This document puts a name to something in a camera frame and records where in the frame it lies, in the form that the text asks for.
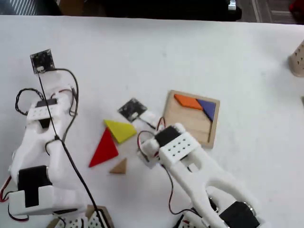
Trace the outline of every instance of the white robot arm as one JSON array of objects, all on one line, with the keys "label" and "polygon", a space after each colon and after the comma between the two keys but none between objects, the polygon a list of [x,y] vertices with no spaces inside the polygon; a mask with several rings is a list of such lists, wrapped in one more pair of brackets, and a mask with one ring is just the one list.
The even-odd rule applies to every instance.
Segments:
[{"label": "white robot arm", "polygon": [[[41,77],[56,132],[62,138],[71,121],[69,109],[73,95],[67,90],[72,88],[55,71]],[[61,141],[54,141],[54,137],[46,102],[37,99],[28,111],[24,138],[13,154],[9,169],[18,187],[18,191],[9,194],[12,215],[60,215],[86,210],[84,192],[67,181],[67,156]]]},{"label": "white robot arm", "polygon": [[[140,144],[140,150],[149,161],[162,164],[191,198],[198,215],[187,212],[186,224],[192,223],[197,228],[269,227],[261,217],[256,198],[209,157],[180,123],[167,127]],[[221,199],[218,194],[208,194],[208,186],[230,194],[235,200],[228,208],[223,208],[225,197]],[[211,197],[218,213],[210,204]]]}]

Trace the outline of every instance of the wire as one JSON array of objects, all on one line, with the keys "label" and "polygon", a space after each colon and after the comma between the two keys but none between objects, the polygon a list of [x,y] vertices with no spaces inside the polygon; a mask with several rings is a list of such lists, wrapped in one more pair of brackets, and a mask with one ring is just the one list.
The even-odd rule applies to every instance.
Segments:
[{"label": "wire", "polygon": [[175,212],[172,211],[172,209],[171,209],[171,200],[172,200],[172,195],[173,195],[173,180],[172,180],[171,175],[169,174],[169,171],[165,168],[165,166],[162,165],[162,167],[166,170],[166,172],[167,172],[167,174],[169,176],[170,182],[171,182],[171,194],[170,194],[170,197],[169,197],[169,204],[168,204],[169,205],[169,211],[171,212],[171,214],[173,214],[173,215],[179,215],[179,214],[181,214],[181,213],[183,213],[185,211],[189,211],[189,212],[192,212],[192,213],[196,214],[200,218],[202,218],[197,212],[195,212],[195,211],[193,211],[191,209],[184,209],[184,210],[181,210],[181,211],[179,211],[177,213],[175,213]]},{"label": "wire", "polygon": [[[70,106],[70,109],[68,111],[69,115],[70,116],[74,116],[75,115],[75,111],[72,111],[72,107],[73,107],[73,104],[74,104],[74,98],[76,97],[72,91],[72,89],[62,89],[62,90],[59,90],[59,93],[62,93],[62,92],[65,92],[65,91],[69,91],[72,93],[72,101],[71,101],[71,106]],[[52,99],[54,97],[55,93],[53,93],[50,97],[50,99]]]},{"label": "wire", "polygon": [[58,216],[58,219],[63,222],[63,228],[66,228],[66,226],[67,226],[66,221],[63,218],[59,217],[59,216]]},{"label": "wire", "polygon": [[28,111],[23,112],[23,111],[21,111],[21,110],[19,109],[19,106],[18,106],[18,102],[19,102],[20,96],[21,96],[21,94],[22,94],[24,91],[33,91],[33,92],[35,92],[36,94],[38,94],[38,96],[40,97],[41,100],[44,100],[44,98],[43,98],[43,95],[42,95],[38,90],[36,90],[36,89],[34,89],[34,88],[24,88],[24,89],[21,89],[21,90],[18,92],[18,94],[17,94],[17,96],[16,96],[15,109],[16,109],[17,112],[21,113],[22,115],[28,115],[28,113],[29,113]]},{"label": "wire", "polygon": [[153,133],[153,132],[150,132],[150,131],[141,131],[141,132],[139,132],[138,135],[137,135],[137,146],[138,146],[138,149],[139,149],[139,151],[140,151],[145,157],[147,157],[147,155],[142,151],[142,148],[141,148],[140,135],[141,135],[142,133],[150,133],[150,134],[152,134],[153,136],[154,136],[154,133]]},{"label": "wire", "polygon": [[12,214],[10,213],[10,205],[9,204],[8,204],[8,214],[9,214],[9,216],[12,220],[15,220],[17,222],[27,222],[27,221],[29,221],[29,216],[28,215],[27,215],[26,218],[23,218],[23,219],[12,216]]},{"label": "wire", "polygon": [[[49,71],[57,71],[57,70],[63,70],[63,71],[69,72],[69,73],[72,75],[72,77],[73,77],[73,79],[74,79],[74,81],[75,81],[75,84],[76,84],[76,92],[75,92],[75,93],[73,92],[73,95],[75,96],[75,100],[76,100],[75,113],[77,114],[77,111],[78,111],[78,101],[79,101],[79,86],[78,86],[77,79],[76,79],[76,77],[74,76],[74,74],[73,74],[70,70],[65,69],[65,68],[55,68],[55,69],[52,69],[52,70],[49,70]],[[39,74],[38,74],[38,78],[39,78],[39,82],[40,82],[40,85],[41,85],[41,89],[42,89],[43,95],[44,95],[44,97],[46,97],[46,96],[45,96],[45,93],[44,93],[43,85],[42,85],[41,78],[40,78]],[[51,120],[52,120],[52,114],[51,114],[51,112],[49,111],[48,101],[47,101],[47,100],[46,100],[46,104],[47,104],[48,114],[49,114],[49,116],[50,116],[50,118],[51,118]],[[60,139],[59,136],[57,135],[56,130],[55,130],[55,126],[54,126],[53,121],[52,121],[53,128],[54,128],[54,132],[55,132],[55,138],[54,138],[53,140],[47,142],[46,145],[45,145],[45,148],[47,148],[47,145],[50,144],[51,142],[54,142],[54,141],[56,141],[56,140],[61,141],[61,144],[62,144],[62,146],[63,146],[63,149],[64,149],[64,151],[66,152],[66,155],[67,155],[67,157],[68,157],[68,159],[69,159],[69,161],[70,161],[70,163],[71,163],[71,165],[72,165],[72,167],[73,167],[73,169],[74,169],[76,175],[77,175],[78,178],[80,179],[80,181],[81,181],[81,183],[83,184],[83,186],[84,186],[84,188],[85,188],[85,190],[86,190],[86,192],[87,192],[87,194],[88,194],[90,200],[92,201],[92,204],[93,204],[93,206],[94,206],[94,210],[95,210],[96,213],[97,213],[97,217],[98,217],[98,220],[99,220],[99,222],[100,222],[100,224],[101,224],[101,227],[102,227],[102,228],[105,228],[105,226],[104,226],[104,224],[103,224],[103,222],[102,222],[101,216],[100,216],[100,214],[99,214],[99,212],[98,212],[98,208],[97,208],[97,205],[96,205],[96,203],[95,203],[95,201],[94,201],[94,198],[93,198],[93,196],[92,196],[92,194],[91,194],[91,192],[90,192],[88,186],[86,185],[85,180],[83,179],[83,177],[81,176],[80,172],[78,171],[78,169],[77,169],[77,167],[76,167],[76,165],[75,165],[75,163],[74,163],[74,161],[73,161],[73,159],[72,159],[72,157],[71,157],[71,154],[69,153],[69,151],[68,151],[68,149],[67,149],[67,147],[66,147],[66,145],[65,145],[65,139],[66,139],[68,130],[70,129],[71,125],[73,124],[73,122],[74,122],[74,120],[75,120],[75,118],[76,118],[76,114],[75,114],[75,116],[72,117],[72,120],[71,120],[70,124],[68,125],[68,127],[66,128],[66,131],[65,131],[65,133],[64,133],[62,139]]]},{"label": "wire", "polygon": [[151,127],[152,129],[156,130],[156,127],[154,127],[152,124],[150,124],[148,121],[143,120],[142,118],[138,117],[137,119],[143,121],[144,123],[146,123],[149,127]]},{"label": "wire", "polygon": [[10,180],[11,180],[11,176],[9,176],[7,178],[7,180],[5,181],[4,185],[2,186],[1,190],[0,190],[0,202],[1,203],[4,203],[6,202],[9,198],[7,197],[8,194],[10,194],[12,191],[9,191],[5,194],[5,196],[3,197],[3,193],[4,193],[4,190],[7,188],[7,186],[9,185],[10,183]]},{"label": "wire", "polygon": [[161,122],[163,121],[163,126],[166,127],[166,120],[165,120],[165,117],[161,117],[160,120],[158,121],[158,124],[157,124],[157,128],[156,130],[158,131],[159,130],[159,127],[161,126]]},{"label": "wire", "polygon": [[51,70],[48,70],[48,71],[67,71],[71,74],[71,76],[73,77],[74,81],[75,81],[75,84],[76,84],[76,92],[73,93],[73,95],[75,96],[75,100],[76,100],[76,105],[75,105],[75,116],[73,116],[70,124],[68,125],[68,127],[66,128],[66,132],[63,134],[63,137],[62,137],[62,141],[65,142],[66,141],[66,136],[67,136],[67,133],[68,131],[70,130],[70,127],[72,126],[75,118],[76,118],[76,115],[77,115],[77,111],[78,111],[78,101],[79,101],[79,86],[78,86],[78,82],[77,82],[77,79],[75,77],[75,75],[69,70],[69,69],[65,69],[65,68],[54,68],[54,69],[51,69]]}]

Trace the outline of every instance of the white table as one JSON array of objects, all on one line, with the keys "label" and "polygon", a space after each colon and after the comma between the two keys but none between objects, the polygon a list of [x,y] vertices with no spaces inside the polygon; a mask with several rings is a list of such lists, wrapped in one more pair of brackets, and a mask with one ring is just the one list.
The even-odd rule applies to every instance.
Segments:
[{"label": "white table", "polygon": [[[80,85],[79,116],[67,146],[115,227],[170,228],[178,219],[168,210],[168,176],[135,156],[135,138],[118,147],[115,159],[88,168],[104,119],[125,121],[116,110],[131,97],[161,114],[170,89],[221,101],[210,155],[246,183],[273,227],[301,227],[304,79],[290,73],[286,60],[303,38],[304,27],[297,25],[1,16],[0,182],[24,134],[16,94],[39,88],[29,55],[51,48],[55,65],[71,69]],[[20,107],[26,109],[33,96],[24,95]],[[127,174],[109,175],[124,157]],[[174,210],[189,203],[175,184]],[[16,223],[7,203],[0,204],[1,227],[40,228],[50,219]]]}]

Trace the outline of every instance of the wooden tray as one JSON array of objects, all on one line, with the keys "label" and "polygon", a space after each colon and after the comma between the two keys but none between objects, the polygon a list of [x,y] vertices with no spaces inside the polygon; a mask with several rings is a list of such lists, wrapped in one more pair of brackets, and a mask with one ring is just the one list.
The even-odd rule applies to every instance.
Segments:
[{"label": "wooden tray", "polygon": [[[181,106],[174,98],[174,94],[180,94],[200,100],[214,102],[216,106],[213,122],[201,110]],[[167,125],[181,123],[202,146],[213,148],[215,131],[219,116],[219,100],[171,90],[167,98],[163,116],[166,119]]]}]

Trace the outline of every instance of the yellow triangle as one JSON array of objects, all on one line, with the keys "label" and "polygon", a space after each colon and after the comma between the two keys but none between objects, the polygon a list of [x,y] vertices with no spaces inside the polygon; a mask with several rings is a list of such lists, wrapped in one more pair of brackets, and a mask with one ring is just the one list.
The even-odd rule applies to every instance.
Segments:
[{"label": "yellow triangle", "polygon": [[110,170],[110,173],[125,174],[127,171],[127,158],[123,159],[114,168]]},{"label": "yellow triangle", "polygon": [[104,122],[118,143],[122,143],[136,134],[136,130],[132,124],[112,120],[104,120]]}]

